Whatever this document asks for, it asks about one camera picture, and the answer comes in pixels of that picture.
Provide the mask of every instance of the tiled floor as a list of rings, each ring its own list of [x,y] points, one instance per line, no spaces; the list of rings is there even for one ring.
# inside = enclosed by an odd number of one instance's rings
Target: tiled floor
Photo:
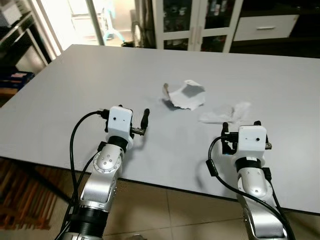
[[[69,175],[65,191],[72,191]],[[5,240],[53,240],[67,205],[58,200],[48,230],[0,231]],[[289,213],[297,240],[320,240],[320,217]],[[119,181],[104,240],[247,240],[237,202]]]

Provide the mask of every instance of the white paper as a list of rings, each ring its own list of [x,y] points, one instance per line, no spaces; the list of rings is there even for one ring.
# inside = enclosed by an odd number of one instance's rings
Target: white paper
[[[193,80],[185,80],[178,90],[169,92],[167,83],[163,86],[164,98],[171,101],[175,107],[195,110],[206,102],[205,88]]]
[[[246,120],[250,106],[250,102],[240,102],[235,106],[223,105],[213,109],[213,111],[201,114],[199,122],[207,124],[227,122],[238,125]]]

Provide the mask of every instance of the cabinet handle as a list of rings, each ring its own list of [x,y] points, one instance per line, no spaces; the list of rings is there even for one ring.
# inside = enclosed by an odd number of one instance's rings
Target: cabinet handle
[[[275,28],[276,28],[275,26],[259,26],[256,29],[257,30],[272,30],[272,29],[275,29]]]
[[[198,26],[198,33],[197,33],[197,43],[200,44],[200,39],[201,39],[201,30],[202,30],[202,27],[201,26]]]
[[[190,28],[190,44],[194,44],[194,27]]]

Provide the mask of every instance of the table leg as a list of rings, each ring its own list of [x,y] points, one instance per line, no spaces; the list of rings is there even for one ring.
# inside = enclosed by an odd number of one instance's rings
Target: table leg
[[[37,172],[34,169],[34,166],[32,163],[22,162],[22,161],[15,161],[14,163],[17,164],[21,168],[21,170],[26,172],[30,177],[32,177],[37,182],[44,185],[46,188],[48,188],[50,191],[52,191],[54,194],[56,194],[59,198],[61,198],[62,200],[64,200],[68,204],[71,203],[71,198],[68,197],[57,186],[55,186],[49,180],[47,180],[44,176],[42,176],[39,172]]]

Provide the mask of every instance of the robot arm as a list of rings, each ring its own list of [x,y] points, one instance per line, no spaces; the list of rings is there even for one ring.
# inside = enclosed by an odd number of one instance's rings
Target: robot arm
[[[101,240],[116,194],[126,151],[133,146],[134,134],[144,135],[149,109],[144,111],[141,128],[132,127],[133,112],[114,106],[106,116],[108,141],[93,158],[92,173],[79,199],[79,208],[70,217],[70,227],[63,240]]]
[[[258,198],[275,211],[273,188],[266,179],[264,152],[271,149],[267,131],[259,121],[254,125],[240,126],[238,132],[229,132],[228,123],[223,123],[221,133],[222,154],[231,155],[231,162],[238,174],[238,190]],[[237,194],[243,208],[244,222],[250,240],[287,240],[288,235],[282,222],[257,201]]]

